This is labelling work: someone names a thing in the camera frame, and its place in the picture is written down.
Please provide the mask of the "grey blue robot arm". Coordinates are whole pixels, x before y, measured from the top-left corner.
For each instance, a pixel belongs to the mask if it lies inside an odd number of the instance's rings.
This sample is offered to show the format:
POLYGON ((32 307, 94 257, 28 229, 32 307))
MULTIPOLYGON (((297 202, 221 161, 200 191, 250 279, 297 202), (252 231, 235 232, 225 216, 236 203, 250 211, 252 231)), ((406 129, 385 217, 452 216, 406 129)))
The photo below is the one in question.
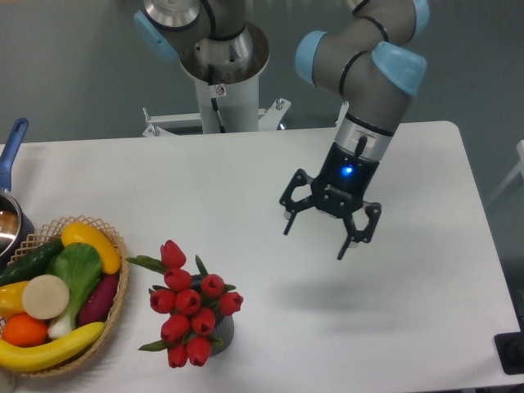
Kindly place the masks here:
MULTIPOLYGON (((425 1, 353 1, 353 22, 308 33, 297 74, 344 101, 337 135, 318 175, 298 170, 280 202, 289 221, 315 208, 341 219, 345 246, 370 242, 382 208, 364 194, 426 73, 406 44, 426 27, 425 1)), ((260 131, 259 77, 269 42, 243 1, 145 1, 133 18, 146 45, 179 60, 193 79, 205 133, 260 131)))

